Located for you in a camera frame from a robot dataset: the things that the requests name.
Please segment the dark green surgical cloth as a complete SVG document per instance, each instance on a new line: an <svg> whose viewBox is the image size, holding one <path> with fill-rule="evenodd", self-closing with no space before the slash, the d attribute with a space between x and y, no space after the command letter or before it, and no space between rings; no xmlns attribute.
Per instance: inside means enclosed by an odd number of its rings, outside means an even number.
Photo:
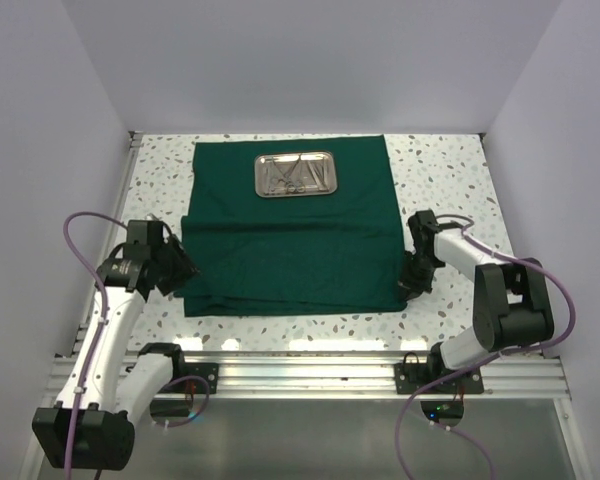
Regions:
<svg viewBox="0 0 600 480"><path fill-rule="evenodd" d="M320 151L338 186L322 196L266 199L261 155ZM188 317L396 312L405 242L381 136L200 143L181 220L198 274L179 291Z"/></svg>

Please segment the stainless steel instrument tray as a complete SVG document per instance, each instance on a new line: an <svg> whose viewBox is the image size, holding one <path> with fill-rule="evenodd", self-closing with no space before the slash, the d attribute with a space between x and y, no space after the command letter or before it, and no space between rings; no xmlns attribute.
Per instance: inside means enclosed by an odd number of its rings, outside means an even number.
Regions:
<svg viewBox="0 0 600 480"><path fill-rule="evenodd" d="M300 165L294 172L294 179L301 180L305 185L305 192L299 194L287 194L286 192L278 195L269 195L266 192L266 175L268 160L275 160L282 169L283 172L288 170L292 162L301 156ZM309 163L312 160L325 159L327 161L326 170L326 182L329 186L329 190L322 192L319 191L314 182L313 176L310 171ZM292 198L292 197L306 197L306 196L323 196L335 193L338 189L338 179L336 174L335 160L331 153L326 151L312 151L312 152L297 152L297 153L282 153L282 154L269 154L260 155L254 161L254 188L256 194L265 199L276 199L276 198Z"/></svg>

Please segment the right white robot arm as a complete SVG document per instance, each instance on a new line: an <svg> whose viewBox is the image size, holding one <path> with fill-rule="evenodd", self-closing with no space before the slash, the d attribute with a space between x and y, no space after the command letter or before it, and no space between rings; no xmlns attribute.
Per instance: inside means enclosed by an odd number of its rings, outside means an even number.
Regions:
<svg viewBox="0 0 600 480"><path fill-rule="evenodd" d="M433 289L434 274L448 265L473 284L472 324L454 338L434 345L425 379L431 389L448 392L461 370L508 347L530 347L554 334L545 276L534 260L506 259L469 239L453 216L441 223L431 210L408 219L413 249L404 254L399 289L414 300Z"/></svg>

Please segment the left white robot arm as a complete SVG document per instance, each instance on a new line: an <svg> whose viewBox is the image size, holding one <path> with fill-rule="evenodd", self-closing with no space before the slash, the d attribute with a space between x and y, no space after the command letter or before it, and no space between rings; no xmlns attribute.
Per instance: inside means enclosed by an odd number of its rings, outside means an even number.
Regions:
<svg viewBox="0 0 600 480"><path fill-rule="evenodd" d="M213 392L190 374L182 347L149 343L130 373L120 375L132 330L152 291L168 296L198 270L171 228L150 216L123 226L124 242L99 267L78 259L97 296L84 343L54 404L40 407L32 430L49 463L70 478L76 470L120 471L131 457L136 427L161 391Z"/></svg>

